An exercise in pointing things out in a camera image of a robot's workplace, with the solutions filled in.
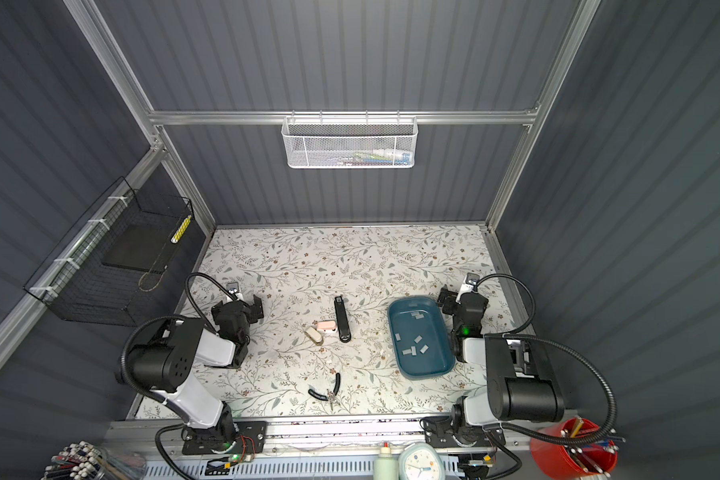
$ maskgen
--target black wire basket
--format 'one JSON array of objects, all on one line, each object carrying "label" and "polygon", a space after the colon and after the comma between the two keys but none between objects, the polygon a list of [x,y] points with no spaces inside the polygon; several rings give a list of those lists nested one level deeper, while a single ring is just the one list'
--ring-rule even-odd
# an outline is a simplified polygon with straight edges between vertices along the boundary
[{"label": "black wire basket", "polygon": [[154,315],[155,294],[193,217],[187,198],[129,188],[104,216],[88,220],[87,234],[63,258],[49,255],[24,290],[62,320],[139,325]]}]

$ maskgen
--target corrugated gray wall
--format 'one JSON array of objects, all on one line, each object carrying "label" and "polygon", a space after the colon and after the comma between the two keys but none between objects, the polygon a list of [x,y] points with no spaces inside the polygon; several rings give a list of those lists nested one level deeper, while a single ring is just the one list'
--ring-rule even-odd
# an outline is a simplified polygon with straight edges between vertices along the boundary
[{"label": "corrugated gray wall", "polygon": [[720,1],[601,6],[498,236],[537,332],[616,391],[616,475],[720,475]]},{"label": "corrugated gray wall", "polygon": [[279,127],[168,127],[224,224],[485,220],[523,127],[420,127],[413,168],[288,166]]},{"label": "corrugated gray wall", "polygon": [[[0,322],[77,217],[148,147],[61,0],[0,2]],[[144,188],[176,194],[162,168]],[[194,226],[182,241],[163,286],[173,304],[203,238]],[[125,417],[134,394],[113,372],[129,333],[40,319],[0,371],[0,478],[38,478],[65,444],[96,442]]]},{"label": "corrugated gray wall", "polygon": [[97,5],[158,110],[522,110],[576,1]]}]

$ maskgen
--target clock face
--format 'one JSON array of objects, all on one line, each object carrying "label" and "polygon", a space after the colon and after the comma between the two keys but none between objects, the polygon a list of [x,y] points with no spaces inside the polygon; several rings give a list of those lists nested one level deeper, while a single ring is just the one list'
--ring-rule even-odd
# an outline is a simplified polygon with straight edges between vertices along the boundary
[{"label": "clock face", "polygon": [[429,448],[414,448],[403,462],[407,480],[437,480],[442,475],[440,458]]}]

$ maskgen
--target wire basket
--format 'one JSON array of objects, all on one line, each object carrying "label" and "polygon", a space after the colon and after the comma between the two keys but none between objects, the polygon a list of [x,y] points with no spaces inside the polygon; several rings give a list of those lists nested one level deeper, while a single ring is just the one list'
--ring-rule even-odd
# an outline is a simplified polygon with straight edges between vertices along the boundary
[{"label": "wire basket", "polygon": [[160,283],[189,226],[184,197],[128,189],[65,255],[24,290],[62,320],[135,326],[154,316]]},{"label": "wire basket", "polygon": [[415,118],[391,123],[332,124],[294,118],[282,122],[291,168],[411,168]]}]

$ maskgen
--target yellow connector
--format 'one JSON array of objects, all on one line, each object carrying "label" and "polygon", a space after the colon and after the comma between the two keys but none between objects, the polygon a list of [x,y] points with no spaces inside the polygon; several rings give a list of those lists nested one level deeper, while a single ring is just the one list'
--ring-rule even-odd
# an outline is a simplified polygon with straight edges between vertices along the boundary
[{"label": "yellow connector", "polygon": [[190,215],[184,219],[184,221],[181,223],[181,226],[179,227],[179,229],[176,230],[176,233],[173,234],[173,237],[170,239],[170,242],[172,244],[179,243],[181,236],[184,235],[184,232],[186,232],[186,228],[190,225],[191,221],[192,221],[192,215]]}]

